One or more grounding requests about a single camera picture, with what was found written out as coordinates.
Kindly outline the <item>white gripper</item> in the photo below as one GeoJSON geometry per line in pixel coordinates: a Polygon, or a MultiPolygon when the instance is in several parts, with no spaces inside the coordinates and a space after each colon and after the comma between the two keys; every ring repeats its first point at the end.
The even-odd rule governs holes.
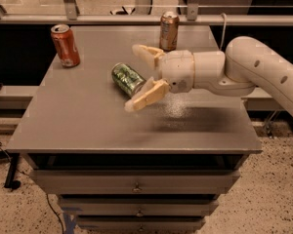
{"type": "Polygon", "coordinates": [[[155,70],[159,63],[162,79],[150,77],[141,89],[125,103],[127,112],[139,111],[148,105],[162,100],[168,93],[187,93],[194,83],[194,57],[188,50],[173,51],[165,55],[155,47],[136,44],[132,46],[136,57],[155,70]]]}

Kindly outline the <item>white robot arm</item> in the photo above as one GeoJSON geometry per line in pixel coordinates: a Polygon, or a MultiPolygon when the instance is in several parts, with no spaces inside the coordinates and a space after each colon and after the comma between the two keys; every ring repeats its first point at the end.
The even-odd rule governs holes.
{"type": "Polygon", "coordinates": [[[145,45],[132,50],[159,79],[148,79],[125,103],[128,112],[154,104],[168,93],[205,89],[218,96],[243,97],[260,87],[293,117],[293,64],[254,38],[236,37],[223,52],[164,53],[145,45]]]}

